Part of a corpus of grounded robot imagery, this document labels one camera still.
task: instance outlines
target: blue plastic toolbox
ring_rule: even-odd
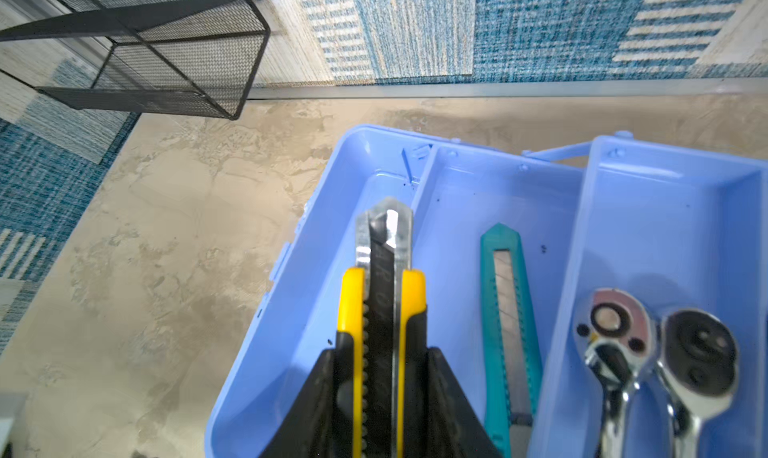
[[[601,390],[575,351],[571,315],[575,300],[613,287],[657,314],[700,308],[731,329],[738,390],[705,425],[699,456],[766,456],[768,164],[609,136],[592,142],[530,457],[594,456]],[[670,455],[651,386],[634,398],[627,458]]]
[[[550,162],[589,152],[586,175]],[[571,312],[575,299],[607,286],[650,306],[695,304],[731,327],[742,353],[740,388],[733,408],[705,433],[704,448],[761,456],[767,177],[763,162],[626,138],[514,156],[353,128],[276,262],[273,289],[210,417],[206,456],[252,458],[269,443],[335,339],[342,274],[354,265],[355,216],[387,196],[414,210],[413,267],[427,276],[428,344],[442,349],[481,420],[479,240],[499,222],[520,233],[546,363],[529,457],[590,454],[600,400],[571,343]],[[655,406],[638,396],[629,456],[664,456]]]

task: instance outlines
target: mesh basket shelf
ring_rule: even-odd
[[[60,0],[73,13],[1,41],[106,36],[90,88],[35,86],[72,108],[237,119],[270,29],[252,0]]]

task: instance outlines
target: teal plastic handle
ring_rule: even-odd
[[[504,366],[502,323],[498,312],[498,293],[493,252],[509,250],[514,275],[514,294],[518,305],[520,336],[522,337],[525,370],[528,376],[528,395],[531,411],[536,415],[538,394],[542,388],[542,354],[534,321],[528,274],[525,271],[520,234],[498,223],[480,240],[481,310],[483,353],[485,357],[485,432],[504,458],[511,458],[509,443],[510,404],[507,388],[507,370]]]

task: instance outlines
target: teal utility knife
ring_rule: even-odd
[[[542,387],[542,355],[520,234],[498,223],[482,236],[480,252],[485,432],[505,458],[523,458]]]

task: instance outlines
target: gray baseboard trim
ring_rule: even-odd
[[[645,79],[604,82],[253,88],[248,99],[487,98],[510,96],[668,96],[768,93],[768,78]]]

